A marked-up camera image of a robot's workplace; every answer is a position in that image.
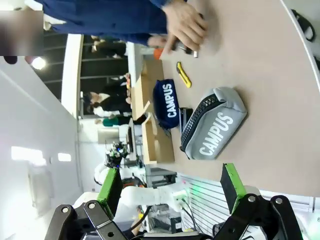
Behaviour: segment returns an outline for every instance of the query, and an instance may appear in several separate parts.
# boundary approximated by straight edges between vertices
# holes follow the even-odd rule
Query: beige tabletop
[[[233,87],[247,119],[216,160],[188,160],[172,129],[175,163],[159,167],[219,181],[223,163],[234,163],[245,185],[320,197],[319,73],[289,10],[280,0],[201,0],[210,24],[199,58],[182,51],[163,55],[180,107],[195,109],[204,93]],[[192,81],[186,88],[177,61]]]

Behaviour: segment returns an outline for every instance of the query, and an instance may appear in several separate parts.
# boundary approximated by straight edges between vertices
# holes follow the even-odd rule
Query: slatted metal surface
[[[222,223],[230,216],[226,198],[220,182],[206,180],[198,177],[190,177],[178,174],[179,181],[190,183],[190,207],[195,221],[205,234],[212,236],[214,224]],[[270,200],[275,195],[285,195],[291,202],[294,211],[312,212],[314,209],[314,197],[288,195],[277,192],[260,190],[261,195]],[[193,227],[193,221],[187,214],[182,215],[185,229]],[[244,236],[260,231],[256,226],[250,226]]]

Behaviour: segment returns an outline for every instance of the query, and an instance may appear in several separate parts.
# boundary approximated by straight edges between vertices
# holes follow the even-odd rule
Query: machine
[[[240,240],[248,226],[259,226],[266,240],[303,240],[289,200],[278,195],[268,201],[260,195],[246,193],[232,165],[223,165],[220,181],[232,214],[225,222],[213,226],[213,237],[194,231],[175,234],[145,233],[135,238]],[[60,205],[56,208],[45,240],[81,240],[86,233],[94,231],[102,240],[127,240],[113,222],[121,191],[119,170],[113,168],[109,170],[97,200],[85,202],[76,209],[71,205]],[[174,205],[180,204],[179,198],[172,201]],[[246,239],[255,240],[255,237],[252,235]]]

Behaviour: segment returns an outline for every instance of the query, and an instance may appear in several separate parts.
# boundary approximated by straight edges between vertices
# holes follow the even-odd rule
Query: bolt
[[[275,200],[275,202],[276,202],[277,204],[282,204],[282,199],[281,199],[280,197],[278,197],[278,198]]]
[[[69,211],[69,209],[67,207],[62,208],[63,213],[67,213],[68,211]]]
[[[255,198],[254,196],[248,197],[248,201],[249,201],[250,203],[253,203],[255,200],[256,200],[256,198]]]
[[[90,209],[94,209],[95,206],[96,206],[96,205],[95,205],[94,203],[90,203],[88,207],[89,207]]]

